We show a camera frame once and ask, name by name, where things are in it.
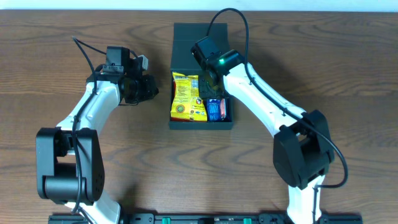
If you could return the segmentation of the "blue cookie packet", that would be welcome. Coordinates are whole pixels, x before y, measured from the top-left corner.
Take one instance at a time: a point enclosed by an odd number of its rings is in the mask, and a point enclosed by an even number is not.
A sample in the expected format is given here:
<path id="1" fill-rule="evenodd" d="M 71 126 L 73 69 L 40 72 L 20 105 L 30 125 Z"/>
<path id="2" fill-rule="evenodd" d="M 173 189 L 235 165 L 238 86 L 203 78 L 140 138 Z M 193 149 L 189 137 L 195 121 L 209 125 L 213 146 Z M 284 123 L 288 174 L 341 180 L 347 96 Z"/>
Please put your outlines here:
<path id="1" fill-rule="evenodd" d="M 221 120 L 221 100 L 209 99 L 206 104 L 208 121 L 215 122 Z"/>

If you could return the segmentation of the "yellow snack bag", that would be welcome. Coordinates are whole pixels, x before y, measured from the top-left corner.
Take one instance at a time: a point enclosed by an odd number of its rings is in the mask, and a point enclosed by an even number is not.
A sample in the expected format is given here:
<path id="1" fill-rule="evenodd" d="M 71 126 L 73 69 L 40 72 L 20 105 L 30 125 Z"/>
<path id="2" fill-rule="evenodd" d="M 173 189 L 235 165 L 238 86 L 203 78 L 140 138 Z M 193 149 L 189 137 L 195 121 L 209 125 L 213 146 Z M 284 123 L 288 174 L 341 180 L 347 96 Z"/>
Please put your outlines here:
<path id="1" fill-rule="evenodd" d="M 175 94 L 170 116 L 172 119 L 207 122 L 204 101 L 199 96 L 198 75 L 172 73 Z"/>

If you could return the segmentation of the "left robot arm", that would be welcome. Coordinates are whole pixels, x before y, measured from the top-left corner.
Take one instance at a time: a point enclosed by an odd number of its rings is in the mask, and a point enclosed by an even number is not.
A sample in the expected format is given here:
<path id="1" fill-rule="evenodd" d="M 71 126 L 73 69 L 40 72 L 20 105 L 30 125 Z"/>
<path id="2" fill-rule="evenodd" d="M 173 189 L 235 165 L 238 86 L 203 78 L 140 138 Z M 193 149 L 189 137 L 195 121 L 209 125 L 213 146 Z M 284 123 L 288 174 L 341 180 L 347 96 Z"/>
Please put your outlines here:
<path id="1" fill-rule="evenodd" d="M 129 223 L 122 206 L 104 191 L 105 170 L 99 135 L 121 101 L 136 105 L 158 94 L 154 77 L 144 74 L 144 55 L 108 58 L 93 69 L 72 112 L 35 139 L 37 193 L 65 205 L 82 223 Z"/>

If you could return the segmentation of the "green gum pack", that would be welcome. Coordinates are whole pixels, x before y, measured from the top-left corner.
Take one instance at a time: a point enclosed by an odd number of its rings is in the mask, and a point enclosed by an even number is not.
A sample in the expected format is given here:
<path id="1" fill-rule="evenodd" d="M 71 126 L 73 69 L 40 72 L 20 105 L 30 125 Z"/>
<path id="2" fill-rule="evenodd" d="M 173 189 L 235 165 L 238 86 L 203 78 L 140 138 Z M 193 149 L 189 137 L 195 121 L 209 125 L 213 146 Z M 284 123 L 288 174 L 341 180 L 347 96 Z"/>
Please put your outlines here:
<path id="1" fill-rule="evenodd" d="M 227 115 L 226 100 L 224 98 L 220 99 L 220 118 L 224 120 Z"/>

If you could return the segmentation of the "dark green gift box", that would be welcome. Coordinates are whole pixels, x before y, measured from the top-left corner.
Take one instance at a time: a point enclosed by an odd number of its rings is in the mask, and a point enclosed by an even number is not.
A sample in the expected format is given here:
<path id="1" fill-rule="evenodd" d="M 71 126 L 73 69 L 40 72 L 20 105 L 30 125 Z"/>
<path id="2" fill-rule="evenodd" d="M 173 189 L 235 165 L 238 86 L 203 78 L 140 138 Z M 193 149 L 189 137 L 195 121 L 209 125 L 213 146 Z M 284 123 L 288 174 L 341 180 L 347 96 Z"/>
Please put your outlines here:
<path id="1" fill-rule="evenodd" d="M 184 75 L 199 75 L 205 73 L 200 68 L 191 48 L 195 42 L 204 38 L 208 29 L 207 23 L 175 23 L 174 39 L 172 46 L 171 72 Z M 216 43 L 218 49 L 225 53 L 229 50 L 228 25 L 226 23 L 214 23 L 211 27 L 211 39 Z M 231 97 L 226 98 L 226 115 L 222 121 L 185 121 L 170 118 L 169 128 L 174 130 L 230 130 L 233 128 L 234 101 Z"/>

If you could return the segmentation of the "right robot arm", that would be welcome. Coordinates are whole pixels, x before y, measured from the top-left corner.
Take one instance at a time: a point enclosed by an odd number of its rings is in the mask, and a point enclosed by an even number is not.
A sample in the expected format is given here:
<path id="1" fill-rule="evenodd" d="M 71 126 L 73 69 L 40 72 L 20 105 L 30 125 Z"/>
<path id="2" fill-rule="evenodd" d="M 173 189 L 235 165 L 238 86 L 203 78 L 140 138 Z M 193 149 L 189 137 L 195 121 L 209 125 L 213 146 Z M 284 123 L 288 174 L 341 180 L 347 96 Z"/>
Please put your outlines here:
<path id="1" fill-rule="evenodd" d="M 237 50 L 192 49 L 213 85 L 241 101 L 273 137 L 273 165 L 288 185 L 287 216 L 293 223 L 321 219 L 320 190 L 335 160 L 328 123 L 318 110 L 310 113 L 295 106 L 255 71 Z"/>

